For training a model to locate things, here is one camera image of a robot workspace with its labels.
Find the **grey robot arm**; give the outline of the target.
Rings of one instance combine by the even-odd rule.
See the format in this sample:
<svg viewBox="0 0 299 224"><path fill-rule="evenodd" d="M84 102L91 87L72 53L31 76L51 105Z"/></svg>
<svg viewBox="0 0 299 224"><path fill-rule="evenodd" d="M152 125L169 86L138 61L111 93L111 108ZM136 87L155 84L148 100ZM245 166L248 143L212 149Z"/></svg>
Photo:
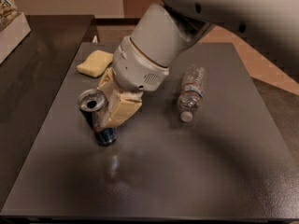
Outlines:
<svg viewBox="0 0 299 224"><path fill-rule="evenodd" d="M156 91L184 50L218 25L298 78L299 0L162 0L119 44L98 89L108 99L102 128L122 125Z"/></svg>

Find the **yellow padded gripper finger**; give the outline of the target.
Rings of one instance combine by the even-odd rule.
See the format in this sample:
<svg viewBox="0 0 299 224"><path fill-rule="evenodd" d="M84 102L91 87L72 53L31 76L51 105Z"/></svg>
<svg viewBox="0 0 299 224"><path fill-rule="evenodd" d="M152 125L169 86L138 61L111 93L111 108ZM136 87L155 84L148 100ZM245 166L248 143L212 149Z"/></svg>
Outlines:
<svg viewBox="0 0 299 224"><path fill-rule="evenodd" d="M100 122L102 128L121 126L142 106L143 92L114 90L108 99L107 112Z"/></svg>
<svg viewBox="0 0 299 224"><path fill-rule="evenodd" d="M114 81L112 68L108 68L101 76L97 89L106 96L108 101L116 99L117 83Z"/></svg>

